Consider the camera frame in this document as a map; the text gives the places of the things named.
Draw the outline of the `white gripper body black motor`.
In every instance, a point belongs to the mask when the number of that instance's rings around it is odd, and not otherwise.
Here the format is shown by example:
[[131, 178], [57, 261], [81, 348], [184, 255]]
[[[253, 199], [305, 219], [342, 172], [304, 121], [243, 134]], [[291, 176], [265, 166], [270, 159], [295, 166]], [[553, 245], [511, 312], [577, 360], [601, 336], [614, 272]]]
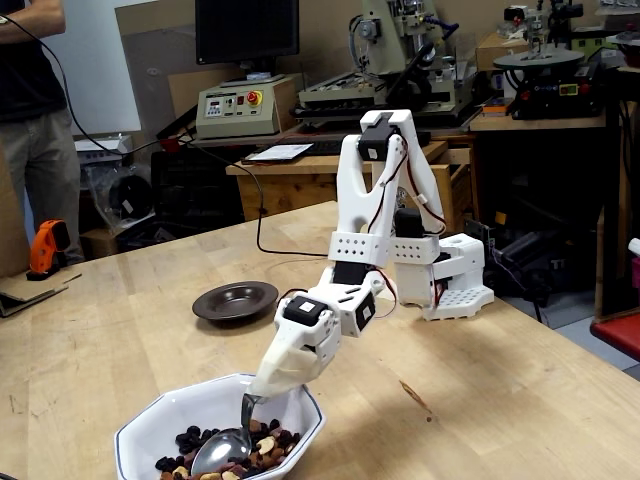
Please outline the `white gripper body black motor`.
[[276, 331], [284, 330], [285, 332], [294, 335], [296, 337], [294, 344], [300, 347], [302, 340], [301, 335], [303, 333], [302, 316], [318, 310], [334, 311], [328, 304], [303, 294], [296, 295], [290, 299], [285, 299], [281, 302], [277, 310], [275, 318]]

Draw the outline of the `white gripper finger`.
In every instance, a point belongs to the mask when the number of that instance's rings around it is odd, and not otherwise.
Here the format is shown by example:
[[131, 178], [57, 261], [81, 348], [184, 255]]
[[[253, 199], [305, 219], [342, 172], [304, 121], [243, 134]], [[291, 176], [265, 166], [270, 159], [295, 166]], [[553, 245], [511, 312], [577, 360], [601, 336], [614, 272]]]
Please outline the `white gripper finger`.
[[295, 340], [294, 335], [277, 331], [249, 385], [250, 395], [273, 398], [303, 385], [298, 383], [302, 362]]
[[341, 324], [332, 310], [318, 310], [302, 316], [299, 384], [317, 379], [334, 359], [341, 342]]

